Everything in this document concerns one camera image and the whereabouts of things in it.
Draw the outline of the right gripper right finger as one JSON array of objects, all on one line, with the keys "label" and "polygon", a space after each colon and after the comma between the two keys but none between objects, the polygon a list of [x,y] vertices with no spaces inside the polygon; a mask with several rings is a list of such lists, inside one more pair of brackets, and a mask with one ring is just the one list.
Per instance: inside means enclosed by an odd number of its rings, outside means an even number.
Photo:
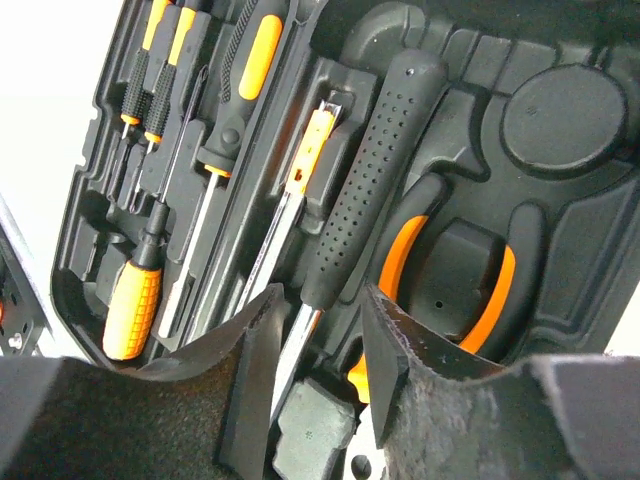
[{"label": "right gripper right finger", "polygon": [[639,362],[532,355],[502,366],[361,293],[375,442],[390,479],[635,479]]}]

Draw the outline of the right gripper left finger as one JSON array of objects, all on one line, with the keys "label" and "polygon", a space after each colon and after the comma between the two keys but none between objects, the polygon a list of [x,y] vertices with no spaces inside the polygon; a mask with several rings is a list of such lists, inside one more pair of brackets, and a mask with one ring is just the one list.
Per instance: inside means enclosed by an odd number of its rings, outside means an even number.
[{"label": "right gripper left finger", "polygon": [[259,479],[285,298],[239,314],[147,366],[1,361],[5,479]]}]

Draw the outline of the black handled hammer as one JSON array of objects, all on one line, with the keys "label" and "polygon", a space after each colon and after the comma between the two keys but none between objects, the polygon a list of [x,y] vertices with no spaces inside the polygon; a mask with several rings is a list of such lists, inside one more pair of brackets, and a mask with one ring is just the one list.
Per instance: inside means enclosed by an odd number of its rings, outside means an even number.
[{"label": "black handled hammer", "polygon": [[391,60],[363,139],[309,261],[301,307],[276,369],[271,422],[278,418],[318,320],[344,289],[447,82],[447,64],[433,53],[407,49]]}]

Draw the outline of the orange black pliers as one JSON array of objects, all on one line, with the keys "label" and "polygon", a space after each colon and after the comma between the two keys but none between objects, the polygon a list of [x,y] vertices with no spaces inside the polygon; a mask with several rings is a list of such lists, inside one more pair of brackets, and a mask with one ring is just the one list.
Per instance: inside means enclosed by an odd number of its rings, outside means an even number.
[{"label": "orange black pliers", "polygon": [[499,361],[526,328],[543,263],[545,213],[520,203],[504,237],[455,218],[430,248],[417,247],[450,193],[447,181],[430,173],[403,195],[374,251],[370,278],[425,327]]}]

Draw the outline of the black plastic tool case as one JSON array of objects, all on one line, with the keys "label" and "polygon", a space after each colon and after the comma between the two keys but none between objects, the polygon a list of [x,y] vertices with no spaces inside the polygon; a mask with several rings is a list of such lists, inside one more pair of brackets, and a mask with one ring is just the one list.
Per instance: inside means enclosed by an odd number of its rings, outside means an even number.
[{"label": "black plastic tool case", "polygon": [[120,106],[123,4],[54,306],[92,367],[65,479],[329,477],[275,340],[346,396],[371,361],[399,479],[635,479],[639,362],[596,351],[639,279],[635,1],[225,1],[197,12],[166,141]]}]

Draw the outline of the orange handled utility knife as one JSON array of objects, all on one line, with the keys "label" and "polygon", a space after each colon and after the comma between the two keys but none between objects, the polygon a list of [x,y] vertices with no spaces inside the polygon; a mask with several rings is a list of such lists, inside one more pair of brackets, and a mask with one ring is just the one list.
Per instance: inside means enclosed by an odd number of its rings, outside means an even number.
[{"label": "orange handled utility knife", "polygon": [[338,121],[343,107],[322,100],[312,112],[294,155],[283,194],[256,257],[235,314],[261,293],[275,271],[287,237],[295,226],[305,202],[305,192],[320,153]]}]

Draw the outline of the small orange black screwdriver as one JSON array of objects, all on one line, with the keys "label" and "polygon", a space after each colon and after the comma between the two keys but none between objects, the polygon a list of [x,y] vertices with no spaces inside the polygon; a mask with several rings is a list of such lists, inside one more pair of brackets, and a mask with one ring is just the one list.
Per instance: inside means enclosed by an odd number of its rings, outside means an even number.
[{"label": "small orange black screwdriver", "polygon": [[[162,142],[164,129],[168,114],[170,111],[171,91],[174,85],[175,75],[177,72],[177,63],[186,38],[187,33],[192,28],[196,13],[199,8],[197,1],[173,1],[178,8],[179,18],[174,27],[171,47],[166,60],[162,63],[160,73],[155,82],[153,89],[153,97],[150,104],[150,117],[144,121],[144,134],[141,138],[147,140],[147,151],[152,152],[156,146]],[[134,167],[130,166],[127,174],[131,175],[131,186],[126,191],[124,200],[124,208],[131,213],[136,211],[137,196],[140,192],[140,176],[143,168],[144,160],[137,160]]]}]

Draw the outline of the large orange handled screwdriver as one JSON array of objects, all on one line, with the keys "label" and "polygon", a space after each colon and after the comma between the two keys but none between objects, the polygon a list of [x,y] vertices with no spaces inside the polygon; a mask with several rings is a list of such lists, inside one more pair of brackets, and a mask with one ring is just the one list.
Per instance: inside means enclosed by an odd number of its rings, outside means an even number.
[{"label": "large orange handled screwdriver", "polygon": [[187,274],[197,238],[205,223],[214,190],[233,172],[248,122],[269,73],[288,12],[286,1],[249,1],[243,8],[220,66],[220,93],[213,131],[196,159],[210,173],[197,209],[195,226],[187,237],[188,247],[178,278],[173,282],[157,335],[168,338],[177,323]]}]

